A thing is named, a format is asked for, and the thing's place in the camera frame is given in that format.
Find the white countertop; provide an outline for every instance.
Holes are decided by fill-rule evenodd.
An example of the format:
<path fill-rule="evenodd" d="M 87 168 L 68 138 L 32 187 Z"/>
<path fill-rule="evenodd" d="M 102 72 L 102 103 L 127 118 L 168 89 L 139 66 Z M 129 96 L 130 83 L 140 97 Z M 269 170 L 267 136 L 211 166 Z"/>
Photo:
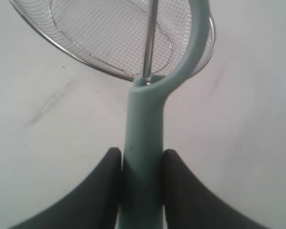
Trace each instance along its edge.
<path fill-rule="evenodd" d="M 169 98 L 165 148 L 234 208 L 286 229 L 286 0 L 210 2 L 217 47 Z M 0 0 L 0 229 L 123 149 L 131 85 L 58 50 Z"/>

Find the spider strainer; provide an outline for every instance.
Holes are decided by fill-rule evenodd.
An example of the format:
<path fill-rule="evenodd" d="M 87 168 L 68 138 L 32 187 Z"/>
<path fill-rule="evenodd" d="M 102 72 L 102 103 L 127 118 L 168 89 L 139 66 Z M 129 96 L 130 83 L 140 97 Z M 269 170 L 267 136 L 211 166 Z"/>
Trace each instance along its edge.
<path fill-rule="evenodd" d="M 72 57 L 111 75 L 140 75 L 148 0 L 10 0 L 41 35 Z M 182 59 L 191 32 L 188 0 L 160 0 L 152 74 L 168 75 Z M 210 60 L 216 39 L 213 17 L 204 54 L 193 75 Z"/>

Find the plastic handle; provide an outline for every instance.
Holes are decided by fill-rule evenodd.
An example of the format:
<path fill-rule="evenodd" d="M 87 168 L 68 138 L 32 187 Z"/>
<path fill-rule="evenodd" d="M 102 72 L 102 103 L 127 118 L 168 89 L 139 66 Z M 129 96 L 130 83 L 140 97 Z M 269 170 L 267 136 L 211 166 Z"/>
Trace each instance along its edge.
<path fill-rule="evenodd" d="M 189 0 L 192 30 L 183 59 L 167 77 L 137 79 L 129 91 L 119 229 L 162 229 L 161 160 L 167 97 L 192 74 L 209 33 L 208 0 Z"/>

